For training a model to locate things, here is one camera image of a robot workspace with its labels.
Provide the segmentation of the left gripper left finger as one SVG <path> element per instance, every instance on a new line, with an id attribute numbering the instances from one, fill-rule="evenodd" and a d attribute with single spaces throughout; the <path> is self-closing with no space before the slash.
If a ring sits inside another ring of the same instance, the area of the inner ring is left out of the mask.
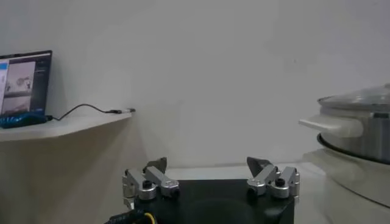
<path id="1" fill-rule="evenodd" d="M 134 201 L 152 201 L 157 194 L 165 198 L 177 199 L 180 195 L 180 184 L 165 175 L 168 166 L 167 157 L 147 162 L 139 171 L 126 169 L 122 176 L 122 196 L 124 204 L 133 210 Z"/>

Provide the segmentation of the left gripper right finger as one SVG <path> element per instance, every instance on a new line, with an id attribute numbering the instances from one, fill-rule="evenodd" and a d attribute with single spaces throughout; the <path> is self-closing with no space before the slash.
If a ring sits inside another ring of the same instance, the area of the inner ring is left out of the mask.
<path id="1" fill-rule="evenodd" d="M 247 157 L 252 178 L 247 180 L 247 193 L 258 198 L 267 192 L 273 198 L 298 198 L 300 195 L 300 173 L 295 167 L 280 170 L 266 159 Z"/>

